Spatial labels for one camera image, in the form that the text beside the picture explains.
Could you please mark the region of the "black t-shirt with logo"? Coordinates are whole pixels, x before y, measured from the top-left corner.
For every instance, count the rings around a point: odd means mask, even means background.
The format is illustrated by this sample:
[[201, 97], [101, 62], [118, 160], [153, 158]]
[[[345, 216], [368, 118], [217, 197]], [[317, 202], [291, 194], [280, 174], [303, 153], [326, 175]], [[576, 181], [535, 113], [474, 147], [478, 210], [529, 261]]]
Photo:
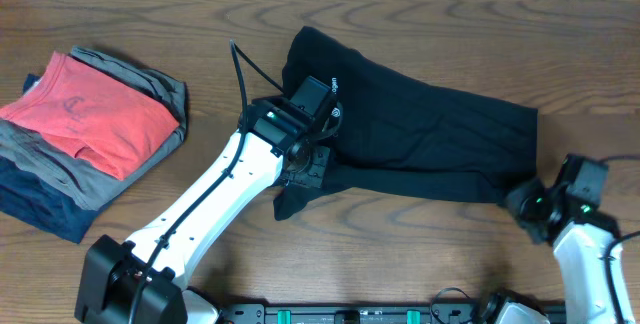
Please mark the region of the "black t-shirt with logo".
[[305, 26], [282, 70], [285, 91], [307, 77], [335, 91], [340, 126], [321, 142], [331, 151], [321, 186], [284, 187], [273, 201], [277, 220], [350, 188], [502, 204], [536, 174], [533, 108], [420, 82]]

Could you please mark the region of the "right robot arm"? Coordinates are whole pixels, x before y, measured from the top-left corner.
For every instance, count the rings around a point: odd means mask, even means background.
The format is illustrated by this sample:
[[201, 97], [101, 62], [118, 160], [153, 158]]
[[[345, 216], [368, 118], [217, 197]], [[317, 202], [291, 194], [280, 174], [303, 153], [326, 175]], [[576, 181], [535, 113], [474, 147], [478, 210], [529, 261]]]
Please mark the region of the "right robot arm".
[[569, 323], [633, 323], [622, 269], [623, 235], [615, 217], [599, 210], [609, 163], [637, 155], [603, 159], [569, 154], [554, 184], [537, 177], [505, 198], [516, 223], [536, 244], [547, 243], [559, 265]]

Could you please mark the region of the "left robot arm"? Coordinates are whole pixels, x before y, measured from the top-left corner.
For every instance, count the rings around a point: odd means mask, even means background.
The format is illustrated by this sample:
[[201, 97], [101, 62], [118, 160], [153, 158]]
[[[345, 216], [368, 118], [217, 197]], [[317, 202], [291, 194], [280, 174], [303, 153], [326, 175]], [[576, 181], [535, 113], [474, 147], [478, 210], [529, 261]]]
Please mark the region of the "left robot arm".
[[190, 286], [209, 248], [244, 207], [280, 182], [318, 186], [341, 123], [333, 97], [266, 97], [243, 105], [214, 163], [166, 211], [124, 243], [88, 250], [75, 305], [82, 323], [215, 323], [219, 311]]

